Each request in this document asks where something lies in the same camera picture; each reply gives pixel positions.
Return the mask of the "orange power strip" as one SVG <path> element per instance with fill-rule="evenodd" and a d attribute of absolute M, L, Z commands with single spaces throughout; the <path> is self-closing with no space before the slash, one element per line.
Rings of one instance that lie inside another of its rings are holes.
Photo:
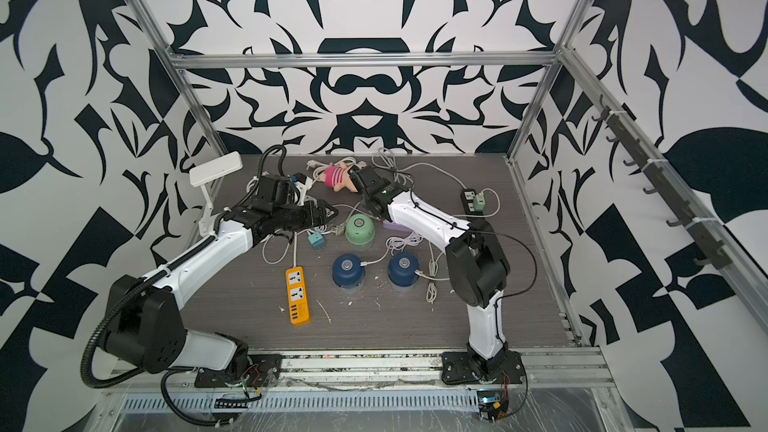
<path fill-rule="evenodd" d="M 285 273 L 290 323 L 301 327 L 311 322 L 307 288 L 302 267 L 288 269 Z"/>

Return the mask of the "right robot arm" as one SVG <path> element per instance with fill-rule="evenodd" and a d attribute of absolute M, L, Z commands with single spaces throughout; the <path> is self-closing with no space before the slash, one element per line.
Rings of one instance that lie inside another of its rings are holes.
<path fill-rule="evenodd" d="M 368 167 L 353 166 L 349 177 L 371 214 L 409 228 L 444 252 L 450 285 L 467 305 L 468 359 L 478 377 L 497 371 L 508 351 L 499 309 L 510 265 L 493 227 L 482 218 L 452 216 Z"/>

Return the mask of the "green adapter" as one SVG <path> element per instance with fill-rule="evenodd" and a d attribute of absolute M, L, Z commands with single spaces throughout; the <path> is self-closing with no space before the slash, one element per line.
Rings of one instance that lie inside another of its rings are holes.
<path fill-rule="evenodd" d="M 477 193 L 473 197 L 473 208 L 474 208 L 474 211 L 477 212 L 477 213 L 481 213 L 481 212 L 483 212 L 485 210 L 485 207 L 486 207 L 485 195 L 482 192 Z"/>

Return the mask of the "teal adapter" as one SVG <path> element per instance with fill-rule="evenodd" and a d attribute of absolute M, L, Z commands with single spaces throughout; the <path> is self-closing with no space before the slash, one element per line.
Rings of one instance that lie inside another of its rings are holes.
<path fill-rule="evenodd" d="M 322 250 L 327 244 L 325 236 L 320 232 L 310 233 L 308 241 L 313 250 Z"/>

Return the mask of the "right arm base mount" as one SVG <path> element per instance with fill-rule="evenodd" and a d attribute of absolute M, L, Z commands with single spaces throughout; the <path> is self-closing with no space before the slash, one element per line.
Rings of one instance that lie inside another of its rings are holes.
<path fill-rule="evenodd" d="M 526 377 L 521 355 L 516 351 L 501 350 L 491 359 L 475 352 L 443 352 L 440 355 L 441 380 L 446 385 L 522 384 Z"/>

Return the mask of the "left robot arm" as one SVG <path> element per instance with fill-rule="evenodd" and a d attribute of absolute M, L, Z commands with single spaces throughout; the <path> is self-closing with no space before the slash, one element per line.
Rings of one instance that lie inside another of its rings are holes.
<path fill-rule="evenodd" d="M 246 344 L 187 328 L 182 309 L 218 272 L 266 238 L 325 225 L 337 214 L 322 199 L 301 199 L 298 185 L 287 177 L 262 178 L 173 261 L 113 283 L 104 317 L 83 352 L 82 382 L 102 389 L 142 373 L 190 369 L 221 372 L 227 382 L 239 380 L 249 367 Z"/>

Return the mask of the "black power strip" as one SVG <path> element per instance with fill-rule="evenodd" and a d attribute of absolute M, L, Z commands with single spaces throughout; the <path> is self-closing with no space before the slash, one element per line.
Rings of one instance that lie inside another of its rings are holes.
<path fill-rule="evenodd" d="M 461 203 L 466 216 L 479 216 L 482 214 L 475 208 L 476 190 L 472 188 L 465 188 L 462 190 Z"/>

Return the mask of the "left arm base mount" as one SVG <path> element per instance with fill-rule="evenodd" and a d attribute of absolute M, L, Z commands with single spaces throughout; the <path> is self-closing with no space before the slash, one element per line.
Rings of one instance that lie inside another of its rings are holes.
<path fill-rule="evenodd" d="M 221 371 L 200 369 L 194 386 L 201 389 L 241 385 L 247 388 L 264 387 L 280 377 L 283 358 L 281 354 L 240 354 Z"/>

